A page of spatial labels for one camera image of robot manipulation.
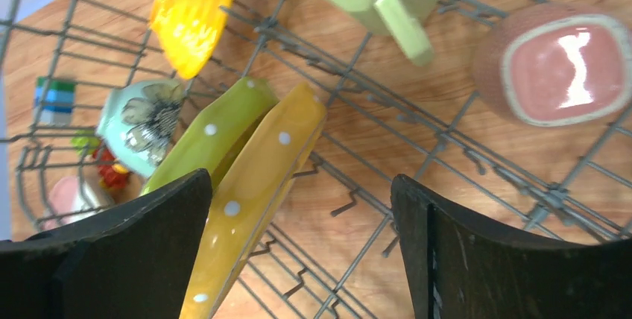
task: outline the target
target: mug handle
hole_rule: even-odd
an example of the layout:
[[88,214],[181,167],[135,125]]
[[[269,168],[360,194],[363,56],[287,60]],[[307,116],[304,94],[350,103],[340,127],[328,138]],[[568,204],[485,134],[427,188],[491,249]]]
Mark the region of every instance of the mug handle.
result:
[[406,57],[424,66],[435,56],[428,35],[417,18],[404,7],[402,0],[377,0],[375,9]]

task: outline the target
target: pink cup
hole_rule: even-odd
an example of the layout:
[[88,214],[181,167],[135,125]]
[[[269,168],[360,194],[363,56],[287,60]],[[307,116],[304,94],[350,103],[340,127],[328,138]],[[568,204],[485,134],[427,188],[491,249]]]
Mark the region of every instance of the pink cup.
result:
[[547,3],[502,20],[473,60],[483,100],[536,127],[591,121],[632,97],[632,37],[597,7]]
[[[79,191],[79,182],[79,177],[67,176],[53,186],[48,194],[48,202],[57,215],[114,204],[112,198],[92,178],[84,179],[83,194]],[[60,221],[62,224],[69,224],[94,214],[94,212],[83,212],[63,217]],[[59,227],[55,219],[48,220],[43,224],[44,230],[52,230],[55,227]]]

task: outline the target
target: yellow bowl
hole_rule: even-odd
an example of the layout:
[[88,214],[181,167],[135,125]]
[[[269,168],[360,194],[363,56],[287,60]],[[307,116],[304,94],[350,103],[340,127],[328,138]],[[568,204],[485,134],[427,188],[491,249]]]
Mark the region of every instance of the yellow bowl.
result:
[[211,318],[320,136],[326,108],[306,83],[263,118],[213,194],[180,319]]
[[191,79],[211,57],[221,37],[233,0],[154,0],[149,28],[178,75]]

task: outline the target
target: striped object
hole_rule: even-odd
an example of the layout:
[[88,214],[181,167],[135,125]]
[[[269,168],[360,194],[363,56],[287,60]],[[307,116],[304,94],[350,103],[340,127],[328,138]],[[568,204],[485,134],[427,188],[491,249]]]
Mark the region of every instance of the striped object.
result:
[[[46,77],[37,78],[33,117],[36,115],[37,105],[42,97],[45,82]],[[75,87],[74,83],[51,79],[41,116],[39,119],[36,119],[37,123],[69,125],[72,120],[72,107],[75,102]]]

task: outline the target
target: flower pattern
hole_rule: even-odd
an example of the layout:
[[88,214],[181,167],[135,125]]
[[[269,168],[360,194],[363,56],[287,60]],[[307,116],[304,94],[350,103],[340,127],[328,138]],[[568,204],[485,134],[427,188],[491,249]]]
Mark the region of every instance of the flower pattern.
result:
[[182,85],[151,84],[142,89],[144,98],[131,98],[121,117],[134,125],[125,136],[125,146],[134,152],[147,151],[148,161],[158,166],[165,158],[184,99]]

